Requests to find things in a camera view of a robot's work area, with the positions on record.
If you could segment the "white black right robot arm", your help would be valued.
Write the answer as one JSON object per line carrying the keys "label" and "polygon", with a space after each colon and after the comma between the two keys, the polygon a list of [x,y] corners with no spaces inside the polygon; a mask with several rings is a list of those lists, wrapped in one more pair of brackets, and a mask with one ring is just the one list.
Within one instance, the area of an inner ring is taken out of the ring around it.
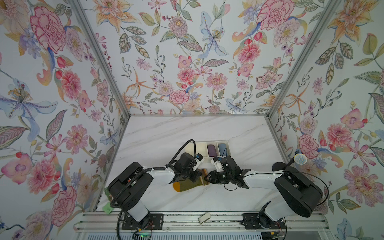
{"label": "white black right robot arm", "polygon": [[231,183],[238,188],[266,189],[279,193],[258,211],[258,218],[272,222],[293,215],[309,218],[323,197],[322,190],[304,173],[287,165],[275,172],[258,172],[241,169],[230,156],[220,161],[212,160],[212,164],[216,169],[205,176],[205,180],[211,184]]}

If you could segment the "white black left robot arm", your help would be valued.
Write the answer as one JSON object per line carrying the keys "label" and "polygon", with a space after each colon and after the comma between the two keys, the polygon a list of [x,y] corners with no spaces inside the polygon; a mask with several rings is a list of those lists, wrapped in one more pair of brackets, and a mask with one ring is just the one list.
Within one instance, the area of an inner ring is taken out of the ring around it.
{"label": "white black left robot arm", "polygon": [[178,161],[172,161],[168,167],[145,169],[134,162],[109,184],[108,192],[112,196],[110,207],[119,208],[137,223],[142,222],[149,218],[150,212],[141,198],[151,183],[168,185],[185,180],[196,182],[202,175],[198,167],[203,161],[201,154],[193,157],[183,153]]}

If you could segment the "green striped sock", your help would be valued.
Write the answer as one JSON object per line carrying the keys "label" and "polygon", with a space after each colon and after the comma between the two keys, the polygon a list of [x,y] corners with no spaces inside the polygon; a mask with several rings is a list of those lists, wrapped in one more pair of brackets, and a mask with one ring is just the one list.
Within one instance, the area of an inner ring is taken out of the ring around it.
{"label": "green striped sock", "polygon": [[204,179],[204,177],[208,174],[207,170],[202,169],[200,170],[200,172],[202,173],[202,175],[199,177],[199,179],[196,182],[192,182],[189,179],[186,179],[185,181],[182,181],[182,182],[173,183],[174,190],[178,193],[181,193],[196,187],[209,185],[210,183]]}

